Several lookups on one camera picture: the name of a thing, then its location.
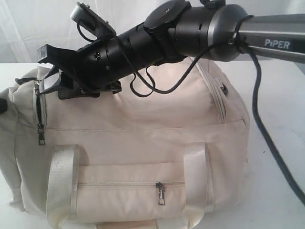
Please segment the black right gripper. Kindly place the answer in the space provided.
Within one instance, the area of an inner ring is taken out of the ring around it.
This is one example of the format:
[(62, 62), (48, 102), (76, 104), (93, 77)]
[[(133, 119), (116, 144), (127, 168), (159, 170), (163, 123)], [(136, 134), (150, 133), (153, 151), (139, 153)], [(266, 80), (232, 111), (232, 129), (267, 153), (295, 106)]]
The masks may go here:
[[(185, 56), (178, 50), (175, 29), (184, 15), (184, 11), (154, 11), (125, 33), (108, 41), (92, 42), (78, 52), (45, 44), (37, 50), (37, 62), (58, 65), (80, 61), (85, 82), (100, 90), (132, 73), (139, 75), (139, 70), (151, 65), (182, 61)], [(46, 74), (39, 82), (39, 92), (57, 92), (59, 99), (100, 96), (86, 91), (61, 70)]]

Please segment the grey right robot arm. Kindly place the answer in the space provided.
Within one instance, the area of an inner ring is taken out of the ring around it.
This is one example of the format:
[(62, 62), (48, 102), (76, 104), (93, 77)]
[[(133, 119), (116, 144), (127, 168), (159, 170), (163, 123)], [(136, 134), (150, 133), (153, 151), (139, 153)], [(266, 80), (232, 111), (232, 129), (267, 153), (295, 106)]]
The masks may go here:
[(223, 0), (201, 7), (171, 0), (121, 35), (82, 3), (71, 18), (96, 39), (76, 51), (39, 48), (38, 62), (53, 65), (35, 87), (40, 94), (57, 91), (60, 99), (70, 99), (118, 93), (120, 79), (138, 70), (186, 57), (229, 62), (244, 52), (242, 43), (259, 56), (305, 61), (303, 14), (252, 16)]

